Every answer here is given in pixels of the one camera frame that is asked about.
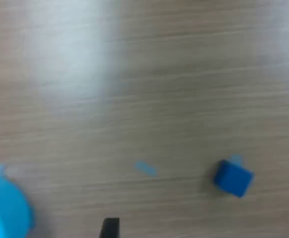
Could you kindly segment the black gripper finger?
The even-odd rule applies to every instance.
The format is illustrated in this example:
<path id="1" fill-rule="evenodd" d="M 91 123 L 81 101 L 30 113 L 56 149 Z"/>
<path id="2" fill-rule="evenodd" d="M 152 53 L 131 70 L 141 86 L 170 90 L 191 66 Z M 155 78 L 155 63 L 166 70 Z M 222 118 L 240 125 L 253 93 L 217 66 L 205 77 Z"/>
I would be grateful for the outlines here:
<path id="1" fill-rule="evenodd" d="M 99 238 L 119 238 L 120 218 L 105 218 L 102 223 Z"/>

